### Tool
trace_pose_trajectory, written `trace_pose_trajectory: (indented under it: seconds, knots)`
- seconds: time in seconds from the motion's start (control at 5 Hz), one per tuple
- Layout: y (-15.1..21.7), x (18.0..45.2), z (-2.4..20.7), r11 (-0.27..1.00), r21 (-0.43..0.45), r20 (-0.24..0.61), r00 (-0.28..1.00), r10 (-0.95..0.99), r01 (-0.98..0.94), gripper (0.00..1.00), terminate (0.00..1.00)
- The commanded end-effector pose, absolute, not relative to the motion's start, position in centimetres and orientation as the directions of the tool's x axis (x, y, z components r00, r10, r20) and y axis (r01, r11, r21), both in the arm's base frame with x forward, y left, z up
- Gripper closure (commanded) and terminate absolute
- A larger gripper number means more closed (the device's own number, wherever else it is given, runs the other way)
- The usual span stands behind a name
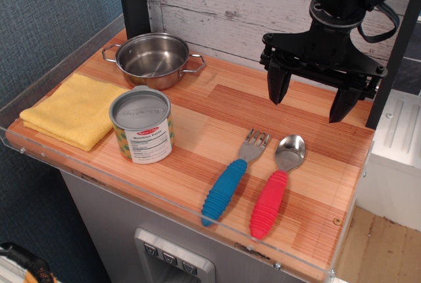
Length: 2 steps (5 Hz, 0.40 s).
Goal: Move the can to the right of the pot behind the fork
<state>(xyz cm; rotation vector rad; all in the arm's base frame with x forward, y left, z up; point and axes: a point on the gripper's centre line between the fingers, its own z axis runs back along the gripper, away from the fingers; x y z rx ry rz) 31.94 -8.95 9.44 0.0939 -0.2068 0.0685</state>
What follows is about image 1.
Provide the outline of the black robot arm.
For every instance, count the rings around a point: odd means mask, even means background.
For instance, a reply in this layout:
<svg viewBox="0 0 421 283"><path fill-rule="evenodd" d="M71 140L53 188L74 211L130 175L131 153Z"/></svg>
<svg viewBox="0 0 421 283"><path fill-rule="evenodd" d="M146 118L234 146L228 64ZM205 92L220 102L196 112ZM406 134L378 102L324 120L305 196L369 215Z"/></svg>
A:
<svg viewBox="0 0 421 283"><path fill-rule="evenodd" d="M362 21L373 9L390 19L390 31L376 36L363 32ZM386 0L312 0L309 13L309 31L267 33L262 38L260 62L268 73L269 98L281 103L293 75L337 88L329 121L340 122L358 101L374 98L387 75L384 65L353 45L351 31L357 29L368 43L379 43L395 35L400 18Z"/></svg>

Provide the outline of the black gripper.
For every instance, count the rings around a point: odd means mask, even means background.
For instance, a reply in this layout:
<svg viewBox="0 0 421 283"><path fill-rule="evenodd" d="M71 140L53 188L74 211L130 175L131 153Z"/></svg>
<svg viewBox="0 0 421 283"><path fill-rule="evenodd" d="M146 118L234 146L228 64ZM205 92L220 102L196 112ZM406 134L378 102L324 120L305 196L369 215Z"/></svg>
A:
<svg viewBox="0 0 421 283"><path fill-rule="evenodd" d="M341 122L360 99L373 97L387 68L360 52L350 31L312 26L309 31L263 35L260 63L267 70L270 100L278 105L295 74L337 88L329 122Z"/></svg>

